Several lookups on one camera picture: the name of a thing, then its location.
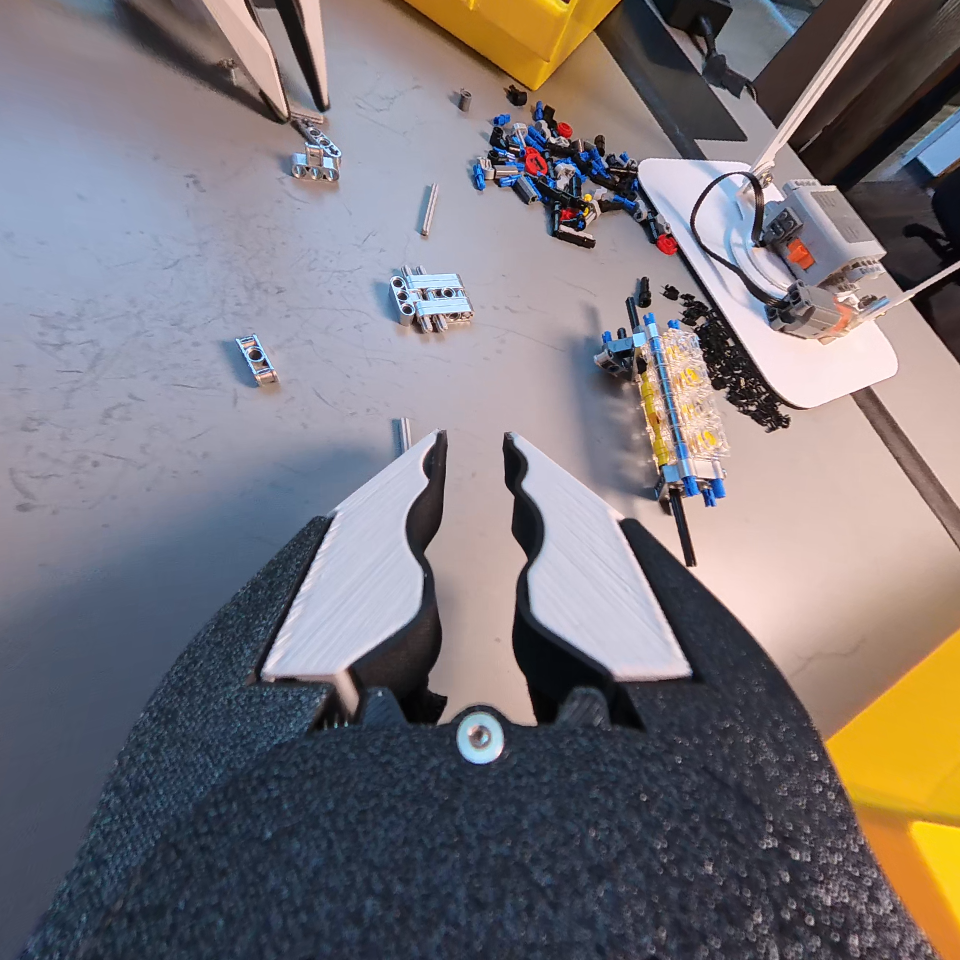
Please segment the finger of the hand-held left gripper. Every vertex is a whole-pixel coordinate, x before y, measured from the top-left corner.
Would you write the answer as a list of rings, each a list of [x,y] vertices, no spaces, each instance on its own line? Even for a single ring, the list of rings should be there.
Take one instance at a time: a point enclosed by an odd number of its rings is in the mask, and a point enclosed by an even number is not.
[[[330,109],[326,44],[320,1],[275,1],[317,110]]]
[[[279,122],[290,120],[290,106],[278,62],[252,2],[202,1]]]

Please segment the dark stand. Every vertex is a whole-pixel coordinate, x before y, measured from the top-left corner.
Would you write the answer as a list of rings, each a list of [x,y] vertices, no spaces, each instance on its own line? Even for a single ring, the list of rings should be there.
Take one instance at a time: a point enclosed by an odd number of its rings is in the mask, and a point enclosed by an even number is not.
[[[824,1],[753,82],[774,123],[859,13],[861,1]],[[894,1],[789,141],[820,181],[866,178],[958,94],[958,2]]]

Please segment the grey motor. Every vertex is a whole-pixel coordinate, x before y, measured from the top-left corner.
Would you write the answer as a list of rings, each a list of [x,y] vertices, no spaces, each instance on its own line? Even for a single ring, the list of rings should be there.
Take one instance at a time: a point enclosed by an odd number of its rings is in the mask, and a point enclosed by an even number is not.
[[[772,330],[827,344],[881,316],[890,306],[888,297],[861,295],[850,284],[834,289],[796,281],[785,297],[767,304],[765,312]]]

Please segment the chrome T-shaped connector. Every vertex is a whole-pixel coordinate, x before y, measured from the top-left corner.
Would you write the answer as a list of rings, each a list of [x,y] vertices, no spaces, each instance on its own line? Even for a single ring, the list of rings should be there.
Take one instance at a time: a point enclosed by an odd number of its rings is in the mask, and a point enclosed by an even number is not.
[[[322,146],[306,143],[304,150],[291,156],[292,176],[335,183],[340,179],[341,154]]]

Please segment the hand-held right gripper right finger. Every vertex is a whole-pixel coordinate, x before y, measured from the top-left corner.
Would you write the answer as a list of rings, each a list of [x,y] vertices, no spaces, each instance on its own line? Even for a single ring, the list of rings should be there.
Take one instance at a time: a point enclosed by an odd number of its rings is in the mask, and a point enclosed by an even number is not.
[[[527,561],[512,646],[540,724],[576,688],[637,726],[625,686],[687,680],[690,664],[622,528],[624,516],[527,439],[507,433],[511,531]]]

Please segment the clear engine block model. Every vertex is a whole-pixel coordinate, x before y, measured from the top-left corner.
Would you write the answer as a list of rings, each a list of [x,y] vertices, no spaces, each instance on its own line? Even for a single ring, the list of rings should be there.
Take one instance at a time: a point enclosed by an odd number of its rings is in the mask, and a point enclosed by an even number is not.
[[[726,497],[721,462],[729,445],[698,338],[672,319],[658,327],[655,315],[639,313],[629,296],[630,332],[603,334],[595,364],[637,388],[657,469],[655,495],[676,523],[685,564],[697,560],[684,501],[702,497],[714,507]]]

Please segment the pile of mixed small connectors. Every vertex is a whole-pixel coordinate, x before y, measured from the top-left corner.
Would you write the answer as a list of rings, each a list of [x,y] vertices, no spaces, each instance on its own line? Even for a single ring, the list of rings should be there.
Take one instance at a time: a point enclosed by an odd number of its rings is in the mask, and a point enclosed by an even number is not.
[[[538,101],[529,122],[501,113],[492,118],[488,148],[472,163],[474,187],[510,190],[526,207],[543,205],[547,232],[581,249],[596,245],[600,218],[623,212],[667,256],[679,244],[663,215],[642,199],[640,162],[630,153],[608,152],[603,135],[582,139]]]

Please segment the yellow storage bin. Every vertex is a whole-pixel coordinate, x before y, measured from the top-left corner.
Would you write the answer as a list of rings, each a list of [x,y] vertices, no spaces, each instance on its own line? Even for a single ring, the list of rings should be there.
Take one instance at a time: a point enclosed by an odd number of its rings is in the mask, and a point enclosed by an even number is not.
[[[958,632],[826,749],[894,891],[936,951],[958,958]]]
[[[410,1],[438,26],[537,90],[617,1]]]

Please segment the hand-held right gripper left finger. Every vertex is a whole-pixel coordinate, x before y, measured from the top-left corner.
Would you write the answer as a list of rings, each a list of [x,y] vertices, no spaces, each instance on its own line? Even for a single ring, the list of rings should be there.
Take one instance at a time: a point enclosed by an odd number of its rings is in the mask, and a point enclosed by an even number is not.
[[[387,688],[404,706],[427,689],[442,628],[426,546],[443,514],[448,437],[436,430],[333,511],[271,642],[265,682],[332,685],[344,706]]]

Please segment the chrome two-hole beam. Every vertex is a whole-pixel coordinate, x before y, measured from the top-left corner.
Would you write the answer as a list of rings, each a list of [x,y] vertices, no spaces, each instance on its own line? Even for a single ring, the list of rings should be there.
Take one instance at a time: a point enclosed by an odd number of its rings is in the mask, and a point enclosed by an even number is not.
[[[235,339],[249,374],[258,387],[278,386],[279,374],[257,334],[248,334]]]

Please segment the grey battery box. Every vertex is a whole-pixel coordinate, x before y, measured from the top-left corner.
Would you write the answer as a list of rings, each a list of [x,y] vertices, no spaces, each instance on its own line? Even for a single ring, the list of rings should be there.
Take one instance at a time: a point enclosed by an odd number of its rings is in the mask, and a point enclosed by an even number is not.
[[[857,287],[884,273],[884,247],[838,188],[816,179],[786,181],[764,207],[760,238],[807,286]]]

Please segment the chrome beam assembly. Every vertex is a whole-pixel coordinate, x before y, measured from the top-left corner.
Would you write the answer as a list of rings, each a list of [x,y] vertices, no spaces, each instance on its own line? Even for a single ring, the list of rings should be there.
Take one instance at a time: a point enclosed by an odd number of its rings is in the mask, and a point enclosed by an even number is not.
[[[402,326],[417,326],[424,333],[446,332],[450,325],[474,318],[474,307],[456,272],[428,273],[422,266],[403,266],[390,277],[390,294]]]

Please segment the white lamp base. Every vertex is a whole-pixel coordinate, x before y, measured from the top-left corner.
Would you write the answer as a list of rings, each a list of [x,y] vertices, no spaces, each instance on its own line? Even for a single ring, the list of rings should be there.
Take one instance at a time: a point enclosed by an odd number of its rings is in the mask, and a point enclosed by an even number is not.
[[[742,161],[647,158],[639,163],[638,179],[734,339],[784,402],[811,409],[893,377],[898,359],[875,322],[828,344],[775,331],[762,302],[697,244],[690,229],[694,204],[713,180],[730,174],[706,196],[698,232],[714,253],[741,266],[765,290],[786,292],[793,276],[782,260],[765,250],[748,252],[753,202],[738,199],[738,190],[749,168]]]

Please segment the black power adapter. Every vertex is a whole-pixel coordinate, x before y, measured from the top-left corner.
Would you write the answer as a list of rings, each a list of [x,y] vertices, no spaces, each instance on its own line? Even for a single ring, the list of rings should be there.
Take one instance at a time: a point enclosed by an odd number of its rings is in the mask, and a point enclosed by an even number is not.
[[[687,34],[716,36],[731,16],[729,1],[656,1],[657,9],[669,27]]]

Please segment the pile of black pins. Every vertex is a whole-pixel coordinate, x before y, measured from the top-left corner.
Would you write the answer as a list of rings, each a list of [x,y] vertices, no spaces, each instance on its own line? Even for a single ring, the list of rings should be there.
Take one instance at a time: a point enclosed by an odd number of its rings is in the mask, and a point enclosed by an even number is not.
[[[763,426],[767,433],[788,428],[789,415],[735,341],[720,313],[695,294],[680,293],[669,284],[663,286],[662,295],[681,303],[680,321],[699,339],[713,389],[723,393],[739,413]]]

